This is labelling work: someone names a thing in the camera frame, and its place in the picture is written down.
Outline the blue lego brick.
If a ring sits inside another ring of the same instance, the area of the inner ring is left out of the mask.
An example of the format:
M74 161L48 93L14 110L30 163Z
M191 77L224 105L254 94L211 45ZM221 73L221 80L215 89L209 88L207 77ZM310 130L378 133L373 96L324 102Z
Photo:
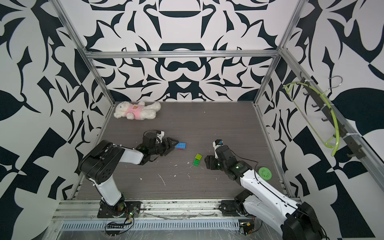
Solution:
M175 146L176 149L186 149L186 143L178 143Z

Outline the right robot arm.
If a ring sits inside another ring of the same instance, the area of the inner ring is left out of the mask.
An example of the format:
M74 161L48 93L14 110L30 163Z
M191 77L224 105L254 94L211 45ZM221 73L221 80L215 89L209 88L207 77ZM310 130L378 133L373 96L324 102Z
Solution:
M264 180L245 160L238 160L222 140L213 142L214 155L206 156L209 170L223 171L230 180L244 188L235 197L240 215L252 215L273 228L284 240L326 240L314 209L306 202L298 203Z

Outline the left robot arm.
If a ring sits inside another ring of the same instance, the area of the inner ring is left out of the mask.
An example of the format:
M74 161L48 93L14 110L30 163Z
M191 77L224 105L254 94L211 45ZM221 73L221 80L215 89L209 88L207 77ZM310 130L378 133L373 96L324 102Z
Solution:
M157 130L145 132L142 140L135 148L102 140L80 161L78 170L96 186L102 203L108 207L118 211L123 209L125 199L113 178L119 163L142 166L166 156L179 144L178 140L166 137L165 132Z

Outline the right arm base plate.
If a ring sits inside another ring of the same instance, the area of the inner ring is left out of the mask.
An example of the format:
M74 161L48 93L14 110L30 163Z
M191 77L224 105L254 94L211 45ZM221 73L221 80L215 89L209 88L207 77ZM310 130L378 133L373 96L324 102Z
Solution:
M222 200L218 209L224 216L246 216L248 214L243 203L238 200Z

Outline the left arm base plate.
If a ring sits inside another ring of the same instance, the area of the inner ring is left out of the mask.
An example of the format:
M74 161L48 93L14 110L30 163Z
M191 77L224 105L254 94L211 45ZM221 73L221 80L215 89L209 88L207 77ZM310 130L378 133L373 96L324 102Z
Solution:
M115 206L110 206L103 200L100 201L100 207L97 218L123 218L134 217L140 213L142 202L140 201L119 201Z

